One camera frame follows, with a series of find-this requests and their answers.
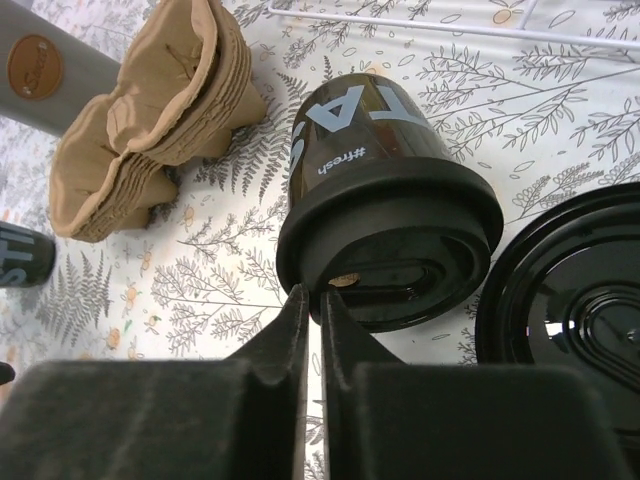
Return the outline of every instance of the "floral tablecloth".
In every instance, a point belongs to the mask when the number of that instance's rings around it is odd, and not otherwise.
[[[156,0],[36,0],[32,9],[121,59]],[[58,239],[42,288],[0,293],[0,359],[18,374],[52,358],[221,358],[286,296],[274,256],[286,215],[289,133],[302,99],[327,79],[372,72],[400,83],[453,157],[494,186],[506,231],[589,189],[640,175],[640,53],[272,17],[266,2],[226,0],[253,52],[268,118],[237,132],[219,162],[172,172],[180,196],[146,231],[90,245]],[[283,8],[441,23],[513,26],[523,0],[278,0]],[[542,0],[530,28],[633,39],[640,1]],[[0,119],[0,216],[49,232],[56,139]],[[409,362],[472,364],[478,295],[456,311],[378,338]],[[307,477],[322,478],[319,332],[312,327]],[[0,389],[0,402],[10,387]]]

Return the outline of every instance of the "black plastic part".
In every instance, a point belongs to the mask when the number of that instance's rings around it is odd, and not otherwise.
[[[633,478],[576,373],[409,366],[337,293],[322,311],[327,480]],[[296,287],[227,360],[35,367],[0,416],[0,478],[301,479],[308,322]]]
[[[16,378],[16,371],[11,365],[0,362],[0,386],[12,382]]]
[[[528,225],[489,275],[478,360],[581,370],[640,465],[640,185],[575,197]]]
[[[52,362],[0,417],[0,478],[291,479],[304,461],[306,290],[227,360]]]

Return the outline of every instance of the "black travel mug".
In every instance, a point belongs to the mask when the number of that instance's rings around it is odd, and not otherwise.
[[[0,222],[0,287],[32,287],[47,281],[56,245],[41,233]]]
[[[451,160],[399,85],[369,74],[330,80],[298,111],[289,203],[276,261],[283,288],[304,283],[319,320],[320,296],[334,286],[371,332],[462,302],[503,229],[491,186]]]

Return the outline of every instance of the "black lid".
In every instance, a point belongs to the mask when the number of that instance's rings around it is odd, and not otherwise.
[[[479,362],[581,370],[640,448],[640,185],[575,197],[516,236],[484,286],[476,348]]]

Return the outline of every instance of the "gray bottle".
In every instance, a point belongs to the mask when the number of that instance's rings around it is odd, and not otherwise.
[[[0,1],[0,115],[61,137],[116,85],[120,64],[30,10]]]

